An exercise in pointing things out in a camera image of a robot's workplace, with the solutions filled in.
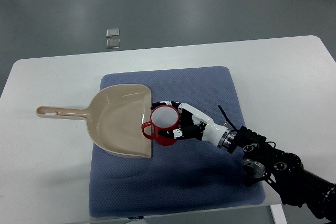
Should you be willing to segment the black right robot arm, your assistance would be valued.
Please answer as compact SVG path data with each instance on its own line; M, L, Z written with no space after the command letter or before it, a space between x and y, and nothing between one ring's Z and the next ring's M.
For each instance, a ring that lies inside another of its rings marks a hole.
M284 205L307 205L318 219L335 223L335 184L307 170L299 156L276 148L252 130L234 128L236 135L228 134L220 147L233 153L237 147L243 152L244 185L249 187L265 181L281 198Z

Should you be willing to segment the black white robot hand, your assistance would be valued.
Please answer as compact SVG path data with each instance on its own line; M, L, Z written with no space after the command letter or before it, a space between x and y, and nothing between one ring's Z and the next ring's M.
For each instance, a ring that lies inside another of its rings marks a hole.
M216 124L211 117L187 103L161 101L152 103L151 110L165 104L177 109L180 118L176 129L159 131L162 136L175 140L195 138L210 142L218 148L228 148L235 137L233 133L236 130L229 130L226 126Z

